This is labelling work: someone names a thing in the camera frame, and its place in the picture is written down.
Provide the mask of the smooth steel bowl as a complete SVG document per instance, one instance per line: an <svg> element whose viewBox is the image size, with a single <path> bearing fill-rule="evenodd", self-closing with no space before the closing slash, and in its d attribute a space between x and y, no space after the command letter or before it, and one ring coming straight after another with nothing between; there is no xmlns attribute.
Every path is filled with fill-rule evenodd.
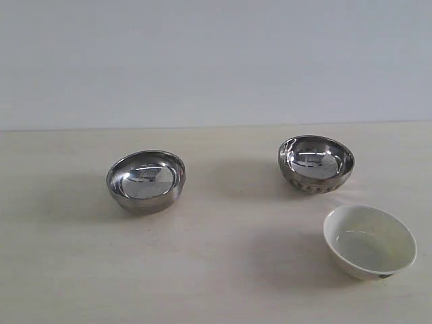
<svg viewBox="0 0 432 324"><path fill-rule="evenodd" d="M185 182L184 162L173 153L158 150L127 155L112 165L106 176L111 197L121 208L138 215L172 206Z"/></svg>

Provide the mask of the ribbed steel bowl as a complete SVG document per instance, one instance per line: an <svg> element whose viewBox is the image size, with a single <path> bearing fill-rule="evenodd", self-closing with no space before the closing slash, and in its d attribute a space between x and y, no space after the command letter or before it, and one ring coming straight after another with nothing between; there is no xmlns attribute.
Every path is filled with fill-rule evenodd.
<svg viewBox="0 0 432 324"><path fill-rule="evenodd" d="M326 194L343 186L355 166L352 151L324 136L301 135L278 150L279 169L286 181L307 194Z"/></svg>

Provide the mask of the white ceramic bowl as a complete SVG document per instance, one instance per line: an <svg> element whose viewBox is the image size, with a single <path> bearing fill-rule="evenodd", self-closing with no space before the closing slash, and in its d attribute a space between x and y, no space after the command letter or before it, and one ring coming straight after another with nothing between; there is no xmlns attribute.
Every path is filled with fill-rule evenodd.
<svg viewBox="0 0 432 324"><path fill-rule="evenodd" d="M377 281L412 266L417 244L397 217L364 205L343 205L323 222L323 237L336 265L363 281Z"/></svg>

